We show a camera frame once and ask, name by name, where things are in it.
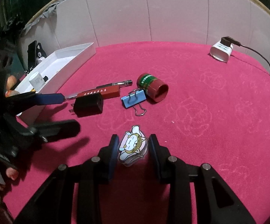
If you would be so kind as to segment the grey cloth on rail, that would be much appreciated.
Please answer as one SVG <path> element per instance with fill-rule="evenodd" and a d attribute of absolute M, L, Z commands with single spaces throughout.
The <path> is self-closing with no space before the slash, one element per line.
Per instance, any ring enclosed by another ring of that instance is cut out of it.
<path fill-rule="evenodd" d="M 35 26 L 40 19 L 50 18 L 51 16 L 56 15 L 57 6 L 64 2 L 65 0 L 52 0 L 49 4 L 43 7 L 39 12 L 37 12 L 24 26 L 20 36 L 25 36 L 33 26 Z"/>

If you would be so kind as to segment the red green cylindrical can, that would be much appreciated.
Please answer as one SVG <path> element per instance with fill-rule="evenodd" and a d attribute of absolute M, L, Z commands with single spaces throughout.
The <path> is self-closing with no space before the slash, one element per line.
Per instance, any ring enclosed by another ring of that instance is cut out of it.
<path fill-rule="evenodd" d="M 155 103 L 161 102 L 169 90 L 168 84 L 149 73 L 141 74 L 136 84 Z"/>

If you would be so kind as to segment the black smartphone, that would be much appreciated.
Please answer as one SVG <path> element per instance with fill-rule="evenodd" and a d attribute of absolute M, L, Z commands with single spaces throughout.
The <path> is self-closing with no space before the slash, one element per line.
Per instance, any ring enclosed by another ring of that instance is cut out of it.
<path fill-rule="evenodd" d="M 28 63 L 28 69 L 31 70 L 36 66 L 36 50 L 37 50 L 37 41 L 33 41 L 28 45 L 27 50 L 27 63 Z"/>

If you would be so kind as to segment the red apple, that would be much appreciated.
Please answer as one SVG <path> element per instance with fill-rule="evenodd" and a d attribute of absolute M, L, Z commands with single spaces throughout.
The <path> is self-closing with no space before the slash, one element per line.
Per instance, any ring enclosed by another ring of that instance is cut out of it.
<path fill-rule="evenodd" d="M 15 76 L 10 75 L 7 79 L 6 90 L 11 91 L 16 87 L 17 79 Z"/>

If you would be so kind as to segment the white cardboard tray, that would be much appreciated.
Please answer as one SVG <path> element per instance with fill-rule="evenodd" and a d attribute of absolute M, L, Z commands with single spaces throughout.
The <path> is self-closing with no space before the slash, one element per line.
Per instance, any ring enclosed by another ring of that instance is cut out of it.
<path fill-rule="evenodd" d="M 48 81 L 38 91 L 41 94 L 56 93 L 75 72 L 95 54 L 94 43 L 84 43 L 54 51 L 39 63 L 15 88 L 20 93 L 33 89 L 29 78 L 36 72 Z"/>

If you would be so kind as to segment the black silver pen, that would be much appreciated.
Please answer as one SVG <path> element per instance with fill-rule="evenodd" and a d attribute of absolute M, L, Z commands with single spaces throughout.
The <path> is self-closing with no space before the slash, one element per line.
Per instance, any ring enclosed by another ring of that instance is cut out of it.
<path fill-rule="evenodd" d="M 107 88 L 107 87 L 110 87 L 110 86 L 119 86 L 120 88 L 122 87 L 126 87 L 126 86 L 130 86 L 132 85 L 132 80 L 125 80 L 125 81 L 120 81 L 120 82 L 117 82 L 117 83 L 108 83 L 108 84 L 105 84 L 105 85 L 99 85 L 95 88 L 91 88 L 91 89 L 88 89 L 88 90 L 85 90 L 85 91 L 81 91 L 81 92 L 78 92 L 78 93 L 73 93 L 72 95 L 69 95 L 69 96 L 65 96 L 65 100 L 72 100 L 72 99 L 75 99 L 77 98 L 78 95 L 82 95 L 88 91 L 94 91 L 94 92 L 101 92 L 104 90 L 104 88 Z"/>

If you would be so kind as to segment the cartoon acrylic keychain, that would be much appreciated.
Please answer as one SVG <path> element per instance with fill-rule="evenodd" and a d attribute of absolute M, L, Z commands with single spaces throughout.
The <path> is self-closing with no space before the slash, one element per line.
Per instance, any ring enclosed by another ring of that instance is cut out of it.
<path fill-rule="evenodd" d="M 131 166 L 135 162 L 144 159 L 148 150 L 148 140 L 141 131 L 139 125 L 126 131 L 118 149 L 118 160 L 124 166 Z"/>

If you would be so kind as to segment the red rectangular box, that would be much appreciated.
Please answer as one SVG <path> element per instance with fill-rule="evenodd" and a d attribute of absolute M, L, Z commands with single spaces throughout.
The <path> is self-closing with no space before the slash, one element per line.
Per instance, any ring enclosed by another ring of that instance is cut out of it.
<path fill-rule="evenodd" d="M 82 97 L 82 96 L 93 95 L 93 94 L 101 94 L 104 100 L 116 98 L 120 96 L 120 87 L 115 85 L 115 86 L 104 88 L 104 90 L 101 92 L 88 91 L 82 95 L 78 95 L 77 98 Z"/>

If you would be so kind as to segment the blue binder clip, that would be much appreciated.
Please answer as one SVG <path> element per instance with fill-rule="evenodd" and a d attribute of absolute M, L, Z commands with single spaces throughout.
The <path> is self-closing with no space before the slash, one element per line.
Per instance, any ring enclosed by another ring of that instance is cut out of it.
<path fill-rule="evenodd" d="M 122 105 L 125 109 L 133 108 L 135 111 L 135 116 L 143 116 L 146 114 L 147 110 L 141 106 L 141 102 L 146 100 L 146 95 L 144 90 L 139 88 L 131 91 L 128 95 L 121 98 Z M 142 110 L 141 113 L 137 112 L 136 105 Z"/>

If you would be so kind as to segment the black cat phone stand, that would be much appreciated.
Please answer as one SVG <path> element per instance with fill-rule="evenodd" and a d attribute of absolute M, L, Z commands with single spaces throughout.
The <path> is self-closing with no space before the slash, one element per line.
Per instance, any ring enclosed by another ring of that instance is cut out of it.
<path fill-rule="evenodd" d="M 40 59 L 45 59 L 47 57 L 41 43 L 37 42 L 37 50 L 36 50 L 36 66 L 40 63 Z M 28 69 L 28 63 L 27 63 L 27 69 L 25 70 L 25 75 L 29 74 L 34 68 L 31 70 Z"/>

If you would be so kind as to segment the black power adapter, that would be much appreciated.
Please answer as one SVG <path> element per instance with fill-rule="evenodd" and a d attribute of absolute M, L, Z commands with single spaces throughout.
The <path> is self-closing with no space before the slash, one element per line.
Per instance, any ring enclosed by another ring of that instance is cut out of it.
<path fill-rule="evenodd" d="M 71 113 L 75 113 L 77 117 L 87 117 L 101 114 L 103 112 L 104 99 L 100 93 L 89 94 L 76 98 Z"/>

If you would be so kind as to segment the white plastic cup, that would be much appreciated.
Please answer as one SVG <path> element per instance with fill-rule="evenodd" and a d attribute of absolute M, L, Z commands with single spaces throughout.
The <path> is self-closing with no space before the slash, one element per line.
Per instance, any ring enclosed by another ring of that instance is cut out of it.
<path fill-rule="evenodd" d="M 29 83 L 35 91 L 39 91 L 45 85 L 45 81 L 39 72 L 35 72 L 30 76 Z"/>

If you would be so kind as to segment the white power strip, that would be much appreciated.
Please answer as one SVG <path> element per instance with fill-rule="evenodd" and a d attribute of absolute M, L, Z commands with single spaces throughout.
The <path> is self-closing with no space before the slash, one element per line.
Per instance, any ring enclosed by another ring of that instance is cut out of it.
<path fill-rule="evenodd" d="M 233 51 L 233 45 L 221 39 L 215 43 L 209 51 L 209 54 L 220 62 L 227 63 Z"/>

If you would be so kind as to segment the pink red tablecloth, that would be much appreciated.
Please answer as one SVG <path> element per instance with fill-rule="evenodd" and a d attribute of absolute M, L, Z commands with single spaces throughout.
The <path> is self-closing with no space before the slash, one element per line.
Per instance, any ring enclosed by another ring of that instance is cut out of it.
<path fill-rule="evenodd" d="M 248 55 L 233 52 L 227 63 L 209 46 L 143 42 L 97 48 L 96 54 L 60 88 L 72 93 L 149 73 L 168 84 L 164 100 L 142 103 L 137 117 L 120 98 L 104 102 L 100 115 L 79 118 L 80 134 L 34 153 L 26 177 L 4 196 L 17 216 L 62 163 L 74 166 L 97 154 L 113 134 L 133 125 L 154 133 L 172 155 L 192 165 L 211 164 L 257 223 L 270 216 L 270 75 Z"/>

